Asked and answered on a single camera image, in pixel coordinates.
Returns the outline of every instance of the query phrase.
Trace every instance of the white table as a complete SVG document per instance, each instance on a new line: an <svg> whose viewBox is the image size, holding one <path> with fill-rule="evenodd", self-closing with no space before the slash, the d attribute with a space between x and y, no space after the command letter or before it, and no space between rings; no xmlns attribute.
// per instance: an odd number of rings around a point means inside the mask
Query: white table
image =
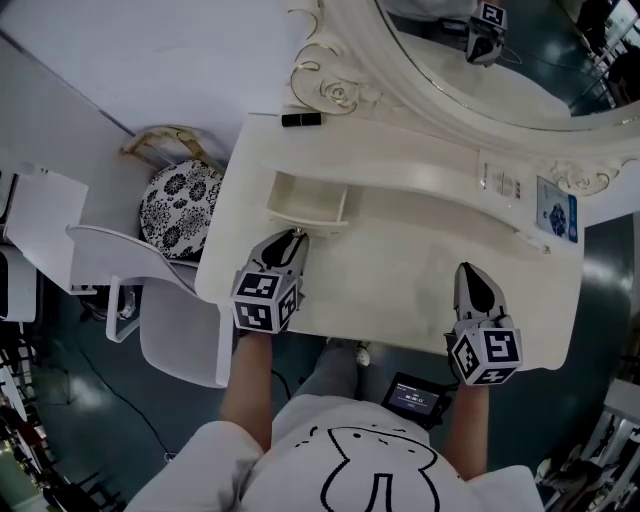
<svg viewBox="0 0 640 512"><path fill-rule="evenodd" d="M509 312L522 330L523 369L562 365L580 290L582 230L579 245L552 240L559 244L544 255L515 237L504 222L469 208L477 206L497 218L506 215L474 193L474 151L356 119L330 119L315 132L285 131L279 122L251 116L243 128L198 269L200 297L230 303L235 272L251 249L284 229L269 218L265 206L275 169L295 162L283 170L357 186L350 187L345 232L311 240L302 289L306 299L290 330L445 354L443 333L455 321L454 274L459 263L470 261L491 275L506 295ZM357 126L362 130L356 133ZM379 136L368 143L356 141L367 129ZM394 134L397 140L391 140ZM332 151L309 154L305 137L318 147L329 144ZM407 153L404 159L395 154L379 162L381 147L402 141L406 152L413 148L424 154L411 158ZM367 155L379 162L377 169ZM513 221L523 222L517 215Z"/></svg>
<svg viewBox="0 0 640 512"><path fill-rule="evenodd" d="M4 394L4 396L7 397L9 403L20 415L20 417L24 421L27 421L27 411L25 410L24 404L22 403L22 398L20 398L20 392L18 391L18 387L13 380L13 375L11 375L11 372L6 366L4 368L0 368L0 382L4 382L4 384L2 385L2 393Z"/></svg>

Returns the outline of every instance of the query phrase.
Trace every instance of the white tabletop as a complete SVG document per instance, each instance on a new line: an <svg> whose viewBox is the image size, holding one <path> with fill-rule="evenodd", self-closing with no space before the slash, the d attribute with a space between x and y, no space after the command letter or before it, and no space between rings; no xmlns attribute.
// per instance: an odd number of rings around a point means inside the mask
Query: white tabletop
<svg viewBox="0 0 640 512"><path fill-rule="evenodd" d="M4 368L0 368L0 381L4 382L4 384L2 385L2 393L4 394L4 396L8 398L9 403L20 415L20 417L24 421L27 421L27 411L25 410L24 404L22 403L22 398L20 398L20 392L18 391L18 387L13 380L13 375L11 375L11 372L6 366Z"/></svg>
<svg viewBox="0 0 640 512"><path fill-rule="evenodd" d="M282 130L278 118L260 116L250 117L243 128L196 277L196 291L204 300L230 303L235 272L251 249L284 229L265 211L276 171L273 162L264 163L264 141L277 144L268 136L276 130ZM273 147L272 155L278 150ZM458 155L460 168L468 156ZM411 167L414 174L424 173L422 181L430 181L434 164L425 163L420 171L415 163ZM309 165L305 175L312 169ZM454 274L469 261L503 289L522 330L523 369L562 365L580 290L581 245L544 255L516 238L505 223L468 206L406 189L363 186L362 176L352 179L347 167L343 171L346 182L359 183L349 188L345 213L350 225L340 235L312 238L303 278L306 298L290 330L445 354L443 333L455 321ZM322 169L315 172L324 177ZM457 178L475 179L465 176Z"/></svg>

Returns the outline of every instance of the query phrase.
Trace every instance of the white vanity table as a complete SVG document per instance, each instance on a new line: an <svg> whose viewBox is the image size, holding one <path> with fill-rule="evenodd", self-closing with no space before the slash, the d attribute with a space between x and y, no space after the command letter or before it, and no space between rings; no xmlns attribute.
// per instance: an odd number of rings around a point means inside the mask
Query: white vanity table
<svg viewBox="0 0 640 512"><path fill-rule="evenodd" d="M212 218L198 294L229 303L251 249L286 227L267 210L278 172L343 184L345 225L312 237L291 330L445 354L455 270L469 261L505 293L522 330L522 369L559 368L580 292L585 210L616 201L609 185L638 157L640 108L572 118L528 78L498 66L464 69L454 50L398 33L371 0L294 0L290 12L309 35L284 110L328 115L321 127L283 129L276 116L247 121ZM417 47L426 51L419 63ZM448 82L461 76L482 80ZM515 88L513 101L491 101L496 83ZM517 177L522 200L482 190L484 165ZM535 226L538 175L592 196L579 197L578 244Z"/></svg>
<svg viewBox="0 0 640 512"><path fill-rule="evenodd" d="M516 237L504 221L527 229L526 213L483 203L478 159L479 152L382 123L329 118L290 130L278 117L251 116L225 175L196 291L229 302L251 249L286 228L266 213L276 169L347 183L349 225L311 238L305 299L290 330L445 354L443 333L455 321L453 276L470 261L505 292L525 340L524 368L558 368L578 301L583 232L577 245L545 238L550 254Z"/></svg>

